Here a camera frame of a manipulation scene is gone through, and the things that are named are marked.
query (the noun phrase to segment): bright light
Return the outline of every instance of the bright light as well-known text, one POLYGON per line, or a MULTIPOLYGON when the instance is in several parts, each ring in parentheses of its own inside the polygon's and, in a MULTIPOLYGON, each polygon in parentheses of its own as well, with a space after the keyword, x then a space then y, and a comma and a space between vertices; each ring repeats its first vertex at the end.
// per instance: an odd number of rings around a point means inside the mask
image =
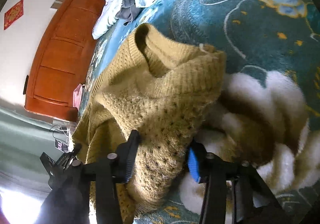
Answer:
POLYGON ((33 224, 40 211, 41 202, 21 192, 1 191, 2 211, 10 224, 33 224))

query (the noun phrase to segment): screw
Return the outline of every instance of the screw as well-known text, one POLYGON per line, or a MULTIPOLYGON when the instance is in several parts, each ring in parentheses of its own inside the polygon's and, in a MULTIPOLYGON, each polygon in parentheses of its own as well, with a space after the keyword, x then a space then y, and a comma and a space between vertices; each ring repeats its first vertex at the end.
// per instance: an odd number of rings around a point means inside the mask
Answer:
POLYGON ((207 159, 213 159, 215 157, 214 153, 207 153, 206 158, 207 159))
POLYGON ((79 161, 79 160, 73 160, 72 163, 71 163, 71 165, 74 166, 74 167, 77 167, 80 164, 81 164, 81 161, 79 161))
POLYGON ((241 165, 244 167, 248 167, 250 163, 248 161, 242 161, 241 165))
POLYGON ((110 154, 107 155, 107 158, 109 160, 113 160, 113 159, 115 159, 117 157, 118 157, 118 155, 116 153, 110 153, 110 154))

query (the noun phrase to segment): yellow knit sweater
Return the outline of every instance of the yellow knit sweater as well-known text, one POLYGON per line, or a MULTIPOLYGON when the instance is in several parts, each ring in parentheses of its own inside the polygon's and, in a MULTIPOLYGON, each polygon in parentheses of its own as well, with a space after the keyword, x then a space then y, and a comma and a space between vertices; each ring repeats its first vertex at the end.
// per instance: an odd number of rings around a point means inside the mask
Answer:
MULTIPOLYGON (((169 40, 142 24, 92 87, 73 134, 82 144, 79 159, 91 163, 114 152, 132 129, 142 138, 132 179, 117 185, 125 223, 161 203, 182 169, 204 107, 220 95, 225 53, 210 45, 204 49, 169 40)), ((94 198, 94 187, 91 192, 94 198)))

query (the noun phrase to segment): orange wooden cabinet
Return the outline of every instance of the orange wooden cabinet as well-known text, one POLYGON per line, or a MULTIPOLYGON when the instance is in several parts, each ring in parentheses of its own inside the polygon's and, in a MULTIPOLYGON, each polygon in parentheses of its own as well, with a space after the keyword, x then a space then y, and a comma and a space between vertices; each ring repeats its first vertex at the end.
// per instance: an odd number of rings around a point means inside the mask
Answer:
POLYGON ((50 21, 33 59, 25 109, 76 122, 73 91, 85 83, 96 41, 92 28, 104 0, 65 0, 50 21))

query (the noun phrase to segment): white wall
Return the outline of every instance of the white wall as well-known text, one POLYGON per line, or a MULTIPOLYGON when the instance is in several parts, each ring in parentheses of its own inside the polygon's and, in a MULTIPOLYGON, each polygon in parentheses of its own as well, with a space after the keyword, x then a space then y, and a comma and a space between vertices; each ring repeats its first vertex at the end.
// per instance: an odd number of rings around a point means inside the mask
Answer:
POLYGON ((8 0, 0 12, 0 100, 18 109, 24 106, 22 94, 26 76, 41 37, 55 10, 55 0, 24 0, 24 15, 3 30, 4 13, 20 0, 8 0))

